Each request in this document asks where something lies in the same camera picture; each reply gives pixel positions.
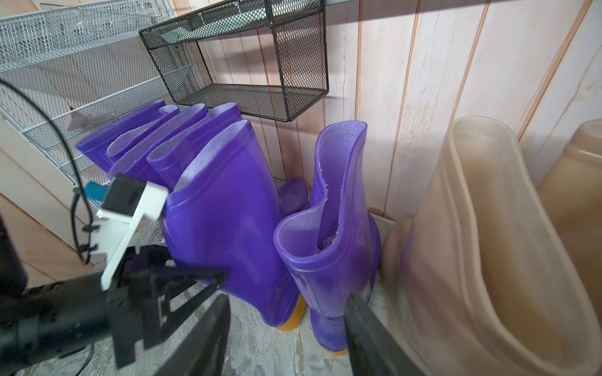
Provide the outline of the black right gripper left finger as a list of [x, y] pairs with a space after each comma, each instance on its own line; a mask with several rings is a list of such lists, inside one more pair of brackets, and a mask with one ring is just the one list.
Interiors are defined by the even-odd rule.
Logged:
[[230, 319], [230, 299], [219, 295], [155, 375], [221, 375]]

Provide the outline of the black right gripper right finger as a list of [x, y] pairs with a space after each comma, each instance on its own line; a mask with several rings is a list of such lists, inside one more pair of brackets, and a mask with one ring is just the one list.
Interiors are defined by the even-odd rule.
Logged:
[[360, 295], [347, 297], [344, 321], [354, 375], [423, 374]]

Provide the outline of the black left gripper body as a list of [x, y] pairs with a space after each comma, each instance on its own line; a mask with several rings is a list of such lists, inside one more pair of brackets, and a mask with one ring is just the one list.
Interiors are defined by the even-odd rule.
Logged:
[[126, 249], [118, 267], [119, 281], [108, 290], [108, 323], [116, 368], [136, 361], [135, 345], [142, 341], [152, 349], [165, 341], [161, 322], [161, 293], [155, 273], [171, 259], [166, 247], [148, 245], [136, 252]]

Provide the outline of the purple rain boot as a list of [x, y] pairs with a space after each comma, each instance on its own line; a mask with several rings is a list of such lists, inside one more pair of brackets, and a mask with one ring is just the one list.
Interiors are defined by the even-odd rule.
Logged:
[[161, 228], [177, 264], [219, 269], [223, 290], [253, 306], [263, 321], [290, 332], [306, 303], [274, 245], [276, 226], [306, 208], [302, 178], [277, 186], [248, 120], [209, 139], [166, 202]]
[[346, 352], [346, 299], [357, 294], [369, 301], [381, 257], [362, 173], [367, 133], [361, 121], [321, 131], [310, 204], [274, 232], [277, 252], [310, 308], [314, 336], [331, 353]]
[[180, 108], [178, 108], [178, 106], [165, 105], [158, 110], [158, 117], [156, 119], [144, 121], [142, 125], [120, 135], [110, 144], [106, 152], [106, 156], [111, 164], [114, 165], [126, 152], [135, 147], [142, 139], [149, 136], [160, 125], [163, 125], [179, 113]]
[[112, 180], [119, 174], [125, 174], [137, 180], [167, 186], [167, 183], [147, 162], [147, 157], [166, 140], [200, 122], [207, 113], [208, 108], [203, 103], [180, 111], [126, 152], [109, 170], [109, 178]]
[[165, 116], [171, 107], [172, 105], [167, 105], [164, 100], [147, 103], [102, 125], [78, 141], [75, 148], [103, 171], [109, 172], [113, 166], [113, 162], [106, 155], [110, 144], [123, 133]]
[[158, 175], [158, 184], [172, 191], [183, 171], [210, 139], [241, 119], [238, 105], [225, 103], [210, 109], [202, 120], [159, 144], [147, 156], [147, 163]]

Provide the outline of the purple rain boot back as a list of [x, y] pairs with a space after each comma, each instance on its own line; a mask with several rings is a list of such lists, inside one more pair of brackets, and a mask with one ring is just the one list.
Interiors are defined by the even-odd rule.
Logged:
[[357, 294], [369, 301], [381, 257], [362, 173], [367, 133], [361, 121], [321, 131], [310, 204], [274, 232], [277, 252], [310, 308], [314, 336], [331, 353], [346, 352], [346, 299]]

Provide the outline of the beige rain boot large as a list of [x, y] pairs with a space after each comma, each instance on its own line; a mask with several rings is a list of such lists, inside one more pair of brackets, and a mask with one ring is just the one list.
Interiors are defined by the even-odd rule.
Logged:
[[453, 122], [380, 271], [389, 330], [423, 374], [601, 373], [593, 304], [497, 120]]

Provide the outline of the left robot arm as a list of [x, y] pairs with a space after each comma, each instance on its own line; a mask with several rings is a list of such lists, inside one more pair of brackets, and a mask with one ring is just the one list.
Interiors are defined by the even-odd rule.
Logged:
[[83, 263], [104, 255], [100, 273], [28, 287], [28, 276], [7, 229], [1, 231], [1, 372], [15, 374], [53, 357], [66, 357], [111, 338], [118, 368], [136, 360], [136, 344], [151, 349], [205, 302], [202, 318], [159, 369], [161, 375], [219, 375], [230, 330], [230, 301], [220, 293], [222, 269], [170, 266], [166, 247], [135, 248], [140, 223], [163, 213], [169, 191], [116, 176], [101, 208], [89, 214]]

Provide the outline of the black mesh wall basket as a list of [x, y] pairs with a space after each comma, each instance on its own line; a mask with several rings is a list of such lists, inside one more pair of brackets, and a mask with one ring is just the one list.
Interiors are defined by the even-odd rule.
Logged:
[[140, 30], [181, 106], [291, 122], [329, 93], [323, 1], [221, 1]]

